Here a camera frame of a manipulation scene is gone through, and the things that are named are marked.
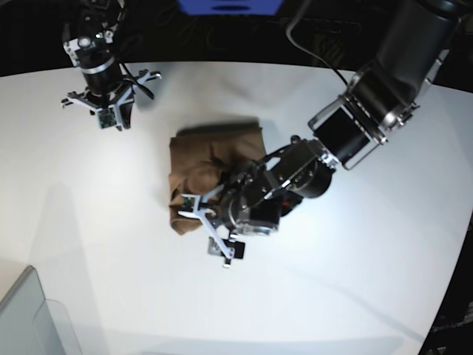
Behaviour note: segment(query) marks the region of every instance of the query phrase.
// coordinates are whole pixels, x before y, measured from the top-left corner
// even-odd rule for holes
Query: white tabletop
[[[0,79],[0,259],[31,263],[84,354],[415,355],[473,208],[473,96],[433,87],[391,142],[232,269],[169,227],[169,138],[256,117],[268,151],[342,92],[328,70],[152,64],[132,130],[100,131],[75,70]]]

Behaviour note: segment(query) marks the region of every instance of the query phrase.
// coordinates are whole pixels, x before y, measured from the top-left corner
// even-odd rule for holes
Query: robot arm
[[[120,62],[114,36],[125,16],[124,3],[122,6],[116,0],[84,1],[77,28],[72,29],[69,24],[64,27],[63,44],[73,66],[80,68],[87,87],[80,94],[68,93],[61,102],[62,107],[72,104],[85,107],[98,117],[102,129],[111,126],[120,131],[129,129],[134,90],[139,88],[153,99],[144,84],[160,78],[160,73],[144,70],[134,77]]]
[[[443,48],[472,8],[472,0],[404,0],[376,58],[309,121],[313,140],[294,136],[289,146],[235,171],[205,198],[185,195],[182,215],[200,219],[210,231],[209,254],[224,257],[229,267],[245,250],[237,236],[277,231],[291,197],[322,195],[338,165],[350,170],[387,143],[418,108],[415,99],[432,84]],[[274,157],[280,161],[268,169]],[[212,197],[217,204],[208,203]],[[226,240],[217,232],[221,225],[229,230]]]

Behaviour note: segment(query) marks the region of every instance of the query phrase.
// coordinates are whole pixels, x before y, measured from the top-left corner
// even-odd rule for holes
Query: folded cloth
[[[177,233],[182,235],[201,226],[199,220],[178,214],[184,202],[181,194],[204,195],[219,185],[223,172],[266,155],[261,128],[252,127],[233,132],[197,130],[198,133],[187,132],[171,139],[169,210],[171,227]]]

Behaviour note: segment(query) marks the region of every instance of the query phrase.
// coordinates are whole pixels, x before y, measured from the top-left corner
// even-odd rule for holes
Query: blue object
[[[189,15],[274,15],[284,0],[179,0]]]

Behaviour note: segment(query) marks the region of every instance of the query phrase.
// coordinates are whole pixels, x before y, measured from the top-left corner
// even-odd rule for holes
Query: cable
[[[133,74],[130,73],[129,69],[126,67],[126,65],[124,63],[122,63],[121,61],[119,61],[119,63],[122,66],[122,68],[125,70],[126,74],[128,74],[128,76],[129,76],[128,79],[134,85],[136,85],[141,91],[143,91],[143,93],[146,96],[148,96],[150,99],[154,100],[154,94],[152,93],[152,91],[150,89],[148,89],[147,87],[145,87],[144,85],[138,83],[137,80],[135,79],[135,77],[133,76]]]
[[[289,42],[295,47],[295,48],[298,48],[300,49],[302,52],[305,52],[307,53],[308,55],[311,55],[313,56],[314,58],[320,60],[327,68],[333,70],[333,72],[340,78],[340,80],[343,81],[343,83],[347,86],[348,85],[348,82],[347,82],[347,79],[345,79],[343,77],[342,74],[340,74],[340,72],[335,69],[334,67],[332,67],[325,59],[323,59],[321,56],[309,51],[308,49],[304,48],[303,46],[301,46],[300,44],[298,44],[294,38],[293,38],[293,35],[292,35],[292,32],[294,30],[294,28],[297,26],[297,24],[302,20],[302,17],[304,16],[305,12],[307,11],[309,5],[312,3],[312,0],[304,0],[304,3],[302,3],[301,7],[299,8],[299,10],[297,11],[297,14],[296,16],[292,19],[292,21],[289,23],[289,25],[287,26],[286,28],[286,37],[287,39],[289,40]]]

